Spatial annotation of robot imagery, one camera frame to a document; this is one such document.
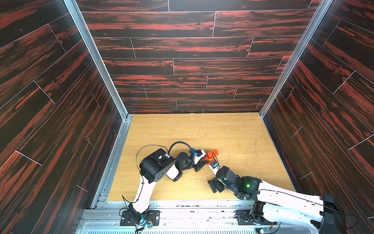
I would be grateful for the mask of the aluminium frame rail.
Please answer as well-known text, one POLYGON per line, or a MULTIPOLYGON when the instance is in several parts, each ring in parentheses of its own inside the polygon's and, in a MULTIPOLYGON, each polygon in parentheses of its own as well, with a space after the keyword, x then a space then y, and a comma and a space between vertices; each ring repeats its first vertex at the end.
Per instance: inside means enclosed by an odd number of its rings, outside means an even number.
POLYGON ((281 75, 273 88, 270 96, 268 97, 267 101, 265 102, 263 108, 260 110, 259 114, 261 119, 263 120, 270 109, 272 103, 276 99, 278 93, 280 92, 281 88, 283 87, 284 83, 286 82, 287 78, 291 74, 294 66, 298 62, 300 56, 302 55, 303 51, 307 47, 308 43, 310 42, 312 36, 314 35, 316 29, 320 25, 321 21, 323 20, 324 16, 326 15, 328 9, 330 8, 333 0, 323 0, 320 2, 316 11, 314 12, 309 24, 307 25, 302 37, 300 38, 299 43, 297 44, 295 50, 293 51, 289 61, 287 62, 284 70, 281 72, 281 75))
POLYGON ((110 77, 110 74, 103 62, 103 59, 99 53, 99 50, 94 42, 94 39, 90 33, 90 30, 85 22, 85 19, 80 11, 80 8, 76 1, 64 1, 64 4, 69 11, 74 24, 76 25, 78 32, 80 33, 83 42, 85 43, 92 59, 97 68, 103 83, 106 86, 106 90, 109 92, 118 112, 122 119, 120 128, 117 133, 117 137, 114 143, 114 146, 111 150, 111 154, 109 156, 108 162, 105 165, 105 170, 103 175, 100 179, 100 183, 98 188, 95 191, 94 198, 90 204, 90 209, 97 209, 97 208, 109 208, 114 207, 113 202, 109 202, 109 193, 111 187, 113 185, 114 177, 116 174, 116 170, 119 165, 119 161, 121 158, 121 154, 123 152, 124 144, 126 141, 126 137, 128 135, 132 117, 130 115, 123 104, 118 91, 115 88, 115 85, 110 77))

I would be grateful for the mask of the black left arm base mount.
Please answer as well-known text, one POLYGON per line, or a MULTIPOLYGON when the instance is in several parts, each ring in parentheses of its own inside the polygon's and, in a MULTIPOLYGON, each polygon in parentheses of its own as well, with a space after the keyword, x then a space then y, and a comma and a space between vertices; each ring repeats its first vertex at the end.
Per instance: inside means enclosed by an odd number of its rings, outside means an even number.
POLYGON ((158 226, 160 222, 160 211, 159 210, 146 210, 139 214, 137 212, 130 212, 124 210, 121 215, 120 226, 129 227, 144 227, 152 228, 158 226))

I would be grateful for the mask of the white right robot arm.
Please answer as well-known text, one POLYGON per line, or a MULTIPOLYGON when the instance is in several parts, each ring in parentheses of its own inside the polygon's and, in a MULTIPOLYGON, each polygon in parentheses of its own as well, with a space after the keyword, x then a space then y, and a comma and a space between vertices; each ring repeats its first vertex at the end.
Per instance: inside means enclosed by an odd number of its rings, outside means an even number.
POLYGON ((234 174, 228 167, 209 165, 215 178, 208 182, 214 193, 228 190, 239 200, 252 200, 251 222, 260 225, 287 223, 319 234, 345 234, 345 213, 330 194, 321 196, 293 192, 251 176, 234 174))

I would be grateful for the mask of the aluminium frame rail right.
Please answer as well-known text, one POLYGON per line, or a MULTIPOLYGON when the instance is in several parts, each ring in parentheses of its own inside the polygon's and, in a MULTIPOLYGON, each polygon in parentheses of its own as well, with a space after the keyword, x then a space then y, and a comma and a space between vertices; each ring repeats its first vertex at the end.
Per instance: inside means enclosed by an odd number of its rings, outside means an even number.
POLYGON ((310 42, 312 36, 314 35, 316 29, 320 25, 321 21, 323 20, 324 16, 326 15, 328 9, 330 8, 333 0, 323 0, 320 2, 316 11, 314 12, 309 24, 307 25, 302 37, 300 38, 299 43, 297 44, 295 50, 293 51, 289 61, 287 62, 284 70, 281 72, 281 75, 273 88, 270 96, 268 97, 267 101, 265 102, 263 108, 260 110, 259 114, 261 119, 263 120, 270 109, 272 103, 276 99, 278 93, 280 92, 281 88, 283 87, 284 83, 286 82, 287 78, 291 74, 294 66, 298 62, 300 56, 302 55, 303 51, 307 47, 308 43, 310 42))

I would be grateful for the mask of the aluminium front base rails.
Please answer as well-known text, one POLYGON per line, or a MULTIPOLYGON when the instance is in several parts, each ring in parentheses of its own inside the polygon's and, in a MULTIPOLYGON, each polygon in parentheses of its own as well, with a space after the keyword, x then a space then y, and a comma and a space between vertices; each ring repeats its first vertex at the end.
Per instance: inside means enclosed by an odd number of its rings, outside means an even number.
POLYGON ((77 234, 316 234, 307 227, 302 212, 271 206, 276 220, 269 224, 251 222, 253 201, 195 200, 153 201, 146 221, 136 225, 125 215, 121 202, 88 209, 79 221, 77 234))

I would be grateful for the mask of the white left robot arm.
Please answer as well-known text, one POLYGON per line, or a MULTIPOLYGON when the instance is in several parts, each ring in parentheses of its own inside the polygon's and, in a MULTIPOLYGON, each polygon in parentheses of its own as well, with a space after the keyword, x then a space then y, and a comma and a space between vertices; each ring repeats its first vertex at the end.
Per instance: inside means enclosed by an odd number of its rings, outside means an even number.
POLYGON ((176 182, 181 178, 183 171, 199 171, 199 166, 204 166, 208 162, 205 151, 193 148, 189 154, 181 152, 176 158, 161 148, 145 157, 139 165, 140 184, 135 200, 128 206, 131 217, 138 223, 145 219, 153 190, 163 177, 167 176, 176 182))

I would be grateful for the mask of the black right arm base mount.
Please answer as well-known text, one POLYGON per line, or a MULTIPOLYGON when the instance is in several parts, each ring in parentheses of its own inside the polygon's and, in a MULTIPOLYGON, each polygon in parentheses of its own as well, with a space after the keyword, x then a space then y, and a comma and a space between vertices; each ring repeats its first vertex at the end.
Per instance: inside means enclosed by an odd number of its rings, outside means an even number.
POLYGON ((239 226, 244 225, 278 225, 278 222, 269 222, 261 215, 253 215, 251 210, 236 210, 234 218, 237 219, 239 226))

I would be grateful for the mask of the aluminium frame rail left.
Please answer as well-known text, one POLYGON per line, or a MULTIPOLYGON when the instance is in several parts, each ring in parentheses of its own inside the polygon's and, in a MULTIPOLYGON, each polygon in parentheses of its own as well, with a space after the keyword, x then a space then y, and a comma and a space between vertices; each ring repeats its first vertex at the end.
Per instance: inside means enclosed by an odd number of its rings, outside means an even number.
POLYGON ((128 135, 132 117, 130 115, 123 104, 118 91, 115 88, 115 85, 110 77, 110 74, 103 62, 103 59, 99 53, 99 50, 94 42, 94 39, 90 33, 90 30, 85 22, 85 19, 80 11, 80 8, 76 1, 64 1, 64 4, 69 11, 74 24, 76 25, 78 32, 80 33, 83 42, 85 43, 92 59, 97 68, 103 83, 106 86, 106 90, 109 92, 118 112, 122 119, 120 128, 117 133, 117 137, 114 143, 114 146, 111 150, 111 154, 109 156, 108 162, 105 165, 105 170, 103 175, 100 179, 100 183, 98 188, 95 191, 94 198, 90 204, 90 209, 97 209, 97 208, 109 208, 114 207, 113 202, 109 202, 109 193, 111 187, 113 185, 114 177, 116 174, 116 170, 119 165, 119 161, 121 158, 121 154, 123 152, 124 144, 126 141, 126 137, 128 135))

